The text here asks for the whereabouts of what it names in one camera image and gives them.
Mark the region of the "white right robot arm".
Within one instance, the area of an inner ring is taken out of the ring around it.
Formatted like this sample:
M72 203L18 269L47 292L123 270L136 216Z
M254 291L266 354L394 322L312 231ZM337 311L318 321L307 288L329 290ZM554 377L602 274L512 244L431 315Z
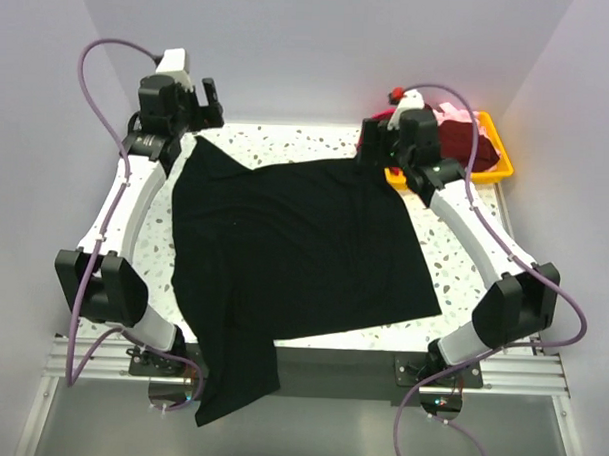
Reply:
M427 347L423 375L445 386L476 357L547 329L560 274L514 242L482 205L461 163L442 157L441 145L434 114L424 108L364 119L357 150L362 164L402 171L407 188L450 227L484 282L470 321Z

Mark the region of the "black t shirt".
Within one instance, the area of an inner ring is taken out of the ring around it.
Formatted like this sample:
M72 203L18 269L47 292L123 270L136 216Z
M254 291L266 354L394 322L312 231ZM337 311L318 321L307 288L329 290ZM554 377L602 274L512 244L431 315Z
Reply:
M200 426L279 390L279 340L441 312L407 208L377 167L249 169L198 137L171 208L171 284L208 367Z

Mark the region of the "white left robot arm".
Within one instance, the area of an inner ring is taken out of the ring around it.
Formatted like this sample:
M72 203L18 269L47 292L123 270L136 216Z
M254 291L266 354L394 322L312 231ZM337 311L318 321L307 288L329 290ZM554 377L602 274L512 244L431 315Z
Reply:
M81 319L128 338L135 345L131 357L164 375L192 368L182 331L152 307L132 256L151 203L181 154L183 136L224 124L215 81L206 77L201 84L206 104L183 77L158 73L142 79L140 109L119 142L118 167L99 215L75 249L57 253L54 267L71 311L69 382L84 368L74 362Z

